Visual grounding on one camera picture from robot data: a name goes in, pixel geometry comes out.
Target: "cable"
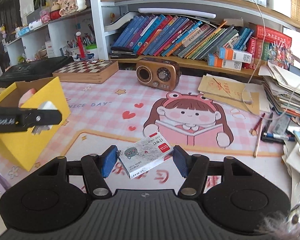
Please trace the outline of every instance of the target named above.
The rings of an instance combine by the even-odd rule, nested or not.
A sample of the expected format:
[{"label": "cable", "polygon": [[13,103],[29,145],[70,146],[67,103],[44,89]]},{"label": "cable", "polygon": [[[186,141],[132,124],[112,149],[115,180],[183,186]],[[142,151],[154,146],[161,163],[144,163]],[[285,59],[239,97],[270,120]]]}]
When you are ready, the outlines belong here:
[{"label": "cable", "polygon": [[[265,39],[266,39],[266,25],[265,25],[265,20],[264,20],[264,18],[263,18],[263,15],[262,15],[262,12],[261,12],[261,10],[260,10],[260,7],[259,7],[258,3],[257,3],[255,0],[253,0],[253,1],[254,1],[254,3],[256,4],[256,6],[257,6],[257,8],[258,8],[258,10],[259,10],[259,13],[260,13],[261,18],[262,18],[262,23],[263,23],[263,34],[264,34],[264,35],[263,35],[262,46],[261,46],[261,54],[262,54],[262,53],[263,53],[263,44],[265,43]],[[242,102],[244,103],[244,105],[246,106],[246,108],[248,109],[248,111],[249,111],[251,114],[253,114],[253,115],[255,115],[255,116],[258,116],[258,117],[260,117],[261,119],[267,120],[267,121],[278,120],[278,119],[280,119],[281,117],[283,117],[283,115],[287,112],[288,107],[289,107],[290,104],[291,104],[292,97],[293,97],[293,95],[295,94],[295,92],[297,91],[298,87],[300,87],[300,84],[297,85],[296,88],[292,91],[292,94],[291,94],[291,96],[290,96],[290,99],[289,99],[289,102],[288,102],[287,107],[286,107],[285,110],[282,112],[282,114],[280,114],[278,117],[275,117],[275,118],[270,119],[270,118],[265,118],[265,117],[259,116],[259,115],[257,115],[257,114],[254,114],[253,112],[250,111],[250,109],[247,107],[247,104],[246,104],[245,101],[243,100],[243,92],[245,91],[245,89],[247,88],[247,85],[250,83],[251,79],[253,78],[254,73],[256,72],[256,70],[258,69],[258,67],[259,67],[259,65],[260,65],[260,62],[261,62],[261,57],[260,57],[260,59],[259,59],[259,61],[258,61],[257,66],[255,67],[254,71],[252,72],[252,74],[251,74],[251,76],[250,76],[248,82],[246,83],[244,89],[242,90],[241,100],[242,100]]]}]

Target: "pencil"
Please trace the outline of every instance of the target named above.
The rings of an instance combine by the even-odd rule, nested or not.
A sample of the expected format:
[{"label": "pencil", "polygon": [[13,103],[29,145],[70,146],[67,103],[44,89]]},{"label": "pencil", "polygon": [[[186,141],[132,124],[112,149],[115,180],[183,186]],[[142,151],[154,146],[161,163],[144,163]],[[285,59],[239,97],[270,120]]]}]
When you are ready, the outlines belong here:
[{"label": "pencil", "polygon": [[258,131],[258,137],[257,137],[256,147],[255,147],[254,153],[253,153],[253,157],[254,157],[254,158],[256,158],[257,155],[258,155],[258,149],[259,149],[260,138],[261,138],[261,133],[262,133],[262,122],[263,122],[263,120],[261,121],[261,124],[260,124],[260,126],[259,126],[259,131]]}]

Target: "staple box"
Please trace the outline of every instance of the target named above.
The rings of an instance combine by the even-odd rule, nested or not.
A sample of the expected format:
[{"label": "staple box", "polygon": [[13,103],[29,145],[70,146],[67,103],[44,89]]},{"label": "staple box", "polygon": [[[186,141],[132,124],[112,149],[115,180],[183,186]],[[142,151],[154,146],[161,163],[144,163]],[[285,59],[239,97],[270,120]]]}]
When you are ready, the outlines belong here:
[{"label": "staple box", "polygon": [[130,179],[137,177],[172,156],[173,148],[156,132],[117,152]]},{"label": "staple box", "polygon": [[0,93],[0,106],[18,107],[22,95],[31,88],[37,92],[21,108],[45,109],[43,106],[49,105],[49,109],[58,109],[61,112],[62,121],[59,125],[49,126],[49,130],[43,130],[40,134],[32,133],[34,128],[25,132],[0,133],[2,157],[27,171],[31,170],[42,150],[70,114],[58,77],[15,82]]},{"label": "staple box", "polygon": [[251,63],[252,54],[230,48],[217,47],[217,56],[222,59]]}]

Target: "qr code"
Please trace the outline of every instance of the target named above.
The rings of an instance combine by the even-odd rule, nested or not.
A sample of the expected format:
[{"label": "qr code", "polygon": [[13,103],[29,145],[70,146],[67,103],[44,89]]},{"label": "qr code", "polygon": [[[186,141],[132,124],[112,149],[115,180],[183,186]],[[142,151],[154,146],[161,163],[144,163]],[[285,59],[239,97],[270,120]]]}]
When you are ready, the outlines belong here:
[{"label": "qr code", "polygon": [[234,69],[240,69],[240,62],[235,62],[233,67]]},{"label": "qr code", "polygon": [[244,62],[251,62],[251,55],[248,55],[248,54],[244,54],[243,55],[243,61]]}]

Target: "wooden box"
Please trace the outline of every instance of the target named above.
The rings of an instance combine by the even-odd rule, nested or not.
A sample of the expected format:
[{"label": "wooden box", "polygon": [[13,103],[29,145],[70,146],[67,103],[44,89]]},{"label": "wooden box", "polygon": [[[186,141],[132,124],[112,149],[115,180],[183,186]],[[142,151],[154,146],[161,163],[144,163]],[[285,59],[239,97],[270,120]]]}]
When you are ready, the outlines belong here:
[{"label": "wooden box", "polygon": [[61,82],[102,84],[119,70],[116,60],[93,60],[72,62],[55,72]]}]

